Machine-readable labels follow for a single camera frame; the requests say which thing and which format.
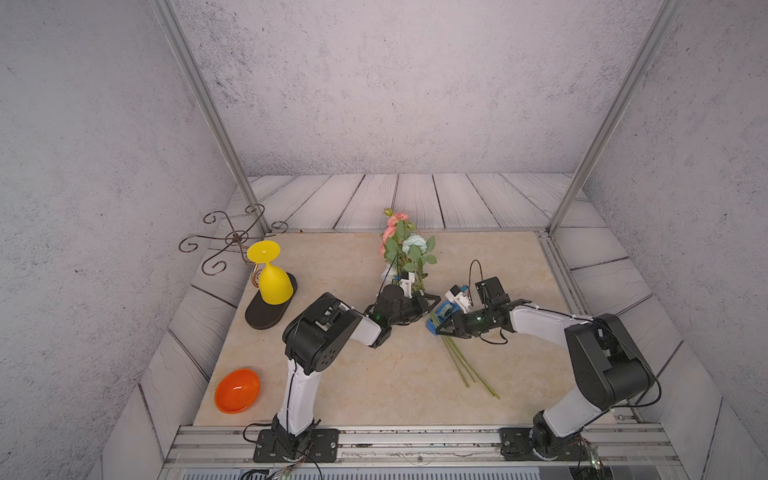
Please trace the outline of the blue tape dispenser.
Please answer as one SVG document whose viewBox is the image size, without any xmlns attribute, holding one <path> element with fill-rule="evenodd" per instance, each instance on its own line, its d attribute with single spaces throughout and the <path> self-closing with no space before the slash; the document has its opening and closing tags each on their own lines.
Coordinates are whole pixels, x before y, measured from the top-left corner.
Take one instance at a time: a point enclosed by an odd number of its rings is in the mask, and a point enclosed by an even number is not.
<svg viewBox="0 0 768 480">
<path fill-rule="evenodd" d="M 426 320 L 427 330 L 435 336 L 439 335 L 438 330 L 441 326 L 456 313 L 462 313 L 461 307 L 450 300 L 443 301 L 436 309 L 430 313 Z"/>
</svg>

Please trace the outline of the artificial flower bouquet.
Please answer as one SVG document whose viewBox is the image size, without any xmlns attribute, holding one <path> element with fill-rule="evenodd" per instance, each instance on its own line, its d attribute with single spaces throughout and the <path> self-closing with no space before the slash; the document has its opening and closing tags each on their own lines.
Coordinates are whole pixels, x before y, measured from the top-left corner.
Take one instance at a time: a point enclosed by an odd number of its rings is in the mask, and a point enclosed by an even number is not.
<svg viewBox="0 0 768 480">
<path fill-rule="evenodd" d="M 387 226 L 382 234 L 379 253 L 385 258 L 389 266 L 383 275 L 381 290 L 385 284 L 398 284 L 401 273 L 414 272 L 416 280 L 413 285 L 413 292 L 427 293 L 424 286 L 424 279 L 427 277 L 424 266 L 437 263 L 437 259 L 432 253 L 436 246 L 435 237 L 425 239 L 418 234 L 416 225 L 409 220 L 405 213 L 394 212 L 392 208 L 386 208 L 384 215 L 387 217 Z M 448 336 L 438 337 L 442 338 L 442 342 L 467 388 L 469 388 L 467 378 L 472 382 L 479 381 L 493 397 L 501 399 L 465 358 L 454 340 L 449 339 Z"/>
</svg>

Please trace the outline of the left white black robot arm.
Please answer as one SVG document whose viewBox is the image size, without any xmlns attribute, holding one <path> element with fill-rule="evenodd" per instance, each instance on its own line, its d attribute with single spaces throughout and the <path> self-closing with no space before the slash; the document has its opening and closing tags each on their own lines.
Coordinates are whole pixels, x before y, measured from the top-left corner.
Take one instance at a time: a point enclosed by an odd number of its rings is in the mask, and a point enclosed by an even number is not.
<svg viewBox="0 0 768 480">
<path fill-rule="evenodd" d="M 314 404 L 322 373 L 353 340 L 367 347 L 381 346 L 394 326 L 410 325 L 430 314 L 438 295 L 415 291 L 406 295 L 399 285 L 386 285 L 376 301 L 360 311 L 326 292 L 301 312 L 283 333 L 288 358 L 284 400 L 273 418 L 272 431 L 280 440 L 297 444 L 317 424 Z"/>
</svg>

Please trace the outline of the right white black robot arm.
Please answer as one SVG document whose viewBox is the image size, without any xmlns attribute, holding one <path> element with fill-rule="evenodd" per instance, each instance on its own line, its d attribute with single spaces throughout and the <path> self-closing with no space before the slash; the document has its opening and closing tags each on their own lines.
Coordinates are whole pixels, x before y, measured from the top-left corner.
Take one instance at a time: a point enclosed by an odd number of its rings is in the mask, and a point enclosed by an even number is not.
<svg viewBox="0 0 768 480">
<path fill-rule="evenodd" d="M 525 299 L 512 300 L 496 277 L 475 287 L 481 309 L 472 311 L 467 289 L 453 286 L 427 328 L 445 339 L 480 338 L 498 328 L 534 336 L 568 351 L 575 386 L 534 417 L 530 444 L 539 456 L 555 457 L 585 426 L 657 383 L 619 317 L 573 315 Z"/>
</svg>

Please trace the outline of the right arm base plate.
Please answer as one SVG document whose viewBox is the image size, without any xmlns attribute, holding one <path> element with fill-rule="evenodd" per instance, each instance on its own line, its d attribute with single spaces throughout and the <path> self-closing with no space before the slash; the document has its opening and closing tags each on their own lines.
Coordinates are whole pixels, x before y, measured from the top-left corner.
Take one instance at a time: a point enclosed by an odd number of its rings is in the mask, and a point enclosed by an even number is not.
<svg viewBox="0 0 768 480">
<path fill-rule="evenodd" d="M 546 429 L 501 428 L 500 453 L 506 461 L 585 462 L 588 449 L 580 433 L 560 438 Z"/>
</svg>

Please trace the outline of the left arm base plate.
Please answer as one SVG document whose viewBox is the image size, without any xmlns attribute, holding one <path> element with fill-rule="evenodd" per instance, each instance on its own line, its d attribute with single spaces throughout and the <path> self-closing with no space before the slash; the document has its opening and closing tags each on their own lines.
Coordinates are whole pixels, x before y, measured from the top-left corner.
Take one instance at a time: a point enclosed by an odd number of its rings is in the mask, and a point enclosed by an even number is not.
<svg viewBox="0 0 768 480">
<path fill-rule="evenodd" d="M 278 463 L 305 458 L 310 462 L 334 463 L 337 460 L 340 431 L 310 428 L 298 436 L 282 427 L 262 430 L 255 443 L 255 463 Z"/>
</svg>

